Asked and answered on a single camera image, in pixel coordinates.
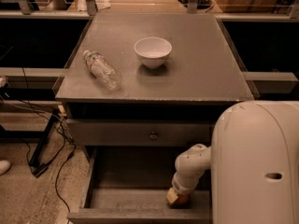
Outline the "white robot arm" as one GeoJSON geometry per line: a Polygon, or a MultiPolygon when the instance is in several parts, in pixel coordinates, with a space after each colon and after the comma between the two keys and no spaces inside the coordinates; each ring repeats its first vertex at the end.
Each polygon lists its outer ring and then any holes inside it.
{"type": "Polygon", "coordinates": [[[166,195],[186,203],[211,171],[213,224],[299,224],[299,102],[249,101],[226,109],[211,146],[175,161],[166,195]]]}

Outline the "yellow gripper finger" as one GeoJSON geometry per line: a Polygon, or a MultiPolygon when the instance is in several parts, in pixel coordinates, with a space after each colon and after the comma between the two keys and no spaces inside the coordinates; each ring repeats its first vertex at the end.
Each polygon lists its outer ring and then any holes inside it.
{"type": "Polygon", "coordinates": [[[166,199],[169,205],[174,205],[178,201],[178,194],[173,188],[170,188],[167,192],[166,199]]]}

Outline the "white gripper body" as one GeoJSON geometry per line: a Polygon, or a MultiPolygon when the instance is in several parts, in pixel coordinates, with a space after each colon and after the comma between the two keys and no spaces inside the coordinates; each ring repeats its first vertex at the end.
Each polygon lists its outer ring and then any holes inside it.
{"type": "Polygon", "coordinates": [[[194,191],[196,179],[194,177],[175,173],[172,178],[172,187],[180,195],[187,195],[194,191]]]}

